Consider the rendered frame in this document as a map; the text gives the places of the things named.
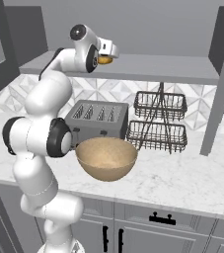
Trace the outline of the grey four-slot toaster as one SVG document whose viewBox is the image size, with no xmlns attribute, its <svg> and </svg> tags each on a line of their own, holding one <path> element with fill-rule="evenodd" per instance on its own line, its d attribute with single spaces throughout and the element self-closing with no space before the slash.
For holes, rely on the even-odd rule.
<svg viewBox="0 0 224 253">
<path fill-rule="evenodd" d="M 125 139 L 128 104 L 79 100 L 66 115 L 71 133 L 71 148 L 93 137 L 111 136 Z"/>
</svg>

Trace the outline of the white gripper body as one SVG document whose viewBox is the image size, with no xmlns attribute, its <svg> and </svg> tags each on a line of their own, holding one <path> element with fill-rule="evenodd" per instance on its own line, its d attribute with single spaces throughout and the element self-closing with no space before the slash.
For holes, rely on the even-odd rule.
<svg viewBox="0 0 224 253">
<path fill-rule="evenodd" d="M 111 58 L 118 58 L 119 51 L 116 45 L 106 46 L 105 48 L 99 50 L 99 55 Z"/>
</svg>

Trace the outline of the tan round basket bowl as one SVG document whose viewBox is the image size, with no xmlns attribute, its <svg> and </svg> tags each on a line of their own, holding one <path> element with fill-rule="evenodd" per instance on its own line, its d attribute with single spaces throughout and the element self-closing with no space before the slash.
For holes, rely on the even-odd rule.
<svg viewBox="0 0 224 253">
<path fill-rule="evenodd" d="M 75 149 L 81 167 L 93 178 L 113 182 L 126 176 L 134 166 L 138 152 L 129 142 L 115 137 L 94 137 Z"/>
</svg>

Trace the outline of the grey cabinet shelf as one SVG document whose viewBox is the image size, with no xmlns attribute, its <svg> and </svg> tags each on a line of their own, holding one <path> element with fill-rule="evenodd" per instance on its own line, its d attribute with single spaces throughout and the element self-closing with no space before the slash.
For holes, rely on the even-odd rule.
<svg viewBox="0 0 224 253">
<path fill-rule="evenodd" d="M 121 54 L 92 73 L 70 77 L 216 85 L 219 75 L 207 57 Z"/>
</svg>

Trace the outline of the dark grey glazed cabinet door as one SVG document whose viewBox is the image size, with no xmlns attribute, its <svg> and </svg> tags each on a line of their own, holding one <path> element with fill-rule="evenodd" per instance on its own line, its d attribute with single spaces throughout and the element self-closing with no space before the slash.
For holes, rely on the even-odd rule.
<svg viewBox="0 0 224 253">
<path fill-rule="evenodd" d="M 47 52 L 41 6 L 5 6 L 0 0 L 0 91 L 19 67 Z"/>
</svg>

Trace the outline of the wide grey drawer front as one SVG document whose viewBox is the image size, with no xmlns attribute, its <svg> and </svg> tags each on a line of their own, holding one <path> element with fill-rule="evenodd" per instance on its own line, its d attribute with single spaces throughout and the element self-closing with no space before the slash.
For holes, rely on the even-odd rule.
<svg viewBox="0 0 224 253">
<path fill-rule="evenodd" d="M 171 214 L 172 219 L 175 219 L 177 224 L 169 225 L 149 221 L 149 215 L 152 215 L 154 211 L 157 213 L 157 216 L 160 217 L 166 217 L 168 214 Z M 201 234 L 209 234 L 215 221 L 212 217 L 205 217 L 199 214 L 164 211 L 156 208 L 147 208 L 120 203 L 114 204 L 114 217 L 124 221 L 152 226 L 170 227 L 172 229 L 191 231 Z"/>
</svg>

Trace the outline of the narrow grey drawer front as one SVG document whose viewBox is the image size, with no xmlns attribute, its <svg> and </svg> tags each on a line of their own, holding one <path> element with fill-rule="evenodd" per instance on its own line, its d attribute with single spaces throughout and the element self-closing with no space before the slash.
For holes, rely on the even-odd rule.
<svg viewBox="0 0 224 253">
<path fill-rule="evenodd" d="M 84 214 L 113 218 L 113 203 L 109 201 L 83 198 Z"/>
</svg>

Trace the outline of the grey plain cabinet door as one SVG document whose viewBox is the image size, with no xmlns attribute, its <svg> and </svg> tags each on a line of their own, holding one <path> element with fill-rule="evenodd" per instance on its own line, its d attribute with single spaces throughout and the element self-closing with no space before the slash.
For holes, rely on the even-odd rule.
<svg viewBox="0 0 224 253">
<path fill-rule="evenodd" d="M 200 154 L 204 156 L 211 152 L 216 132 L 224 114 L 224 6 L 220 6 L 218 9 L 208 57 L 219 74 L 219 80 L 200 149 Z"/>
</svg>

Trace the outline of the grey cupboard door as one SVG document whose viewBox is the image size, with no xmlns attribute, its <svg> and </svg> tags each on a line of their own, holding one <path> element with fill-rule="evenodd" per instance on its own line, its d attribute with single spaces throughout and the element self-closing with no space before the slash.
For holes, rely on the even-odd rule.
<svg viewBox="0 0 224 253">
<path fill-rule="evenodd" d="M 118 253 L 120 228 L 124 230 L 122 253 L 203 253 L 208 239 L 207 235 L 116 219 L 114 253 Z"/>
<path fill-rule="evenodd" d="M 205 253 L 224 253 L 224 238 L 212 236 Z"/>
<path fill-rule="evenodd" d="M 108 229 L 108 252 L 113 253 L 113 219 L 84 214 L 71 225 L 74 237 L 82 244 L 86 253 L 104 253 L 103 226 Z"/>
<path fill-rule="evenodd" d="M 37 253 L 44 242 L 39 220 L 22 212 L 21 196 L 18 187 L 0 184 L 0 253 Z"/>
</svg>

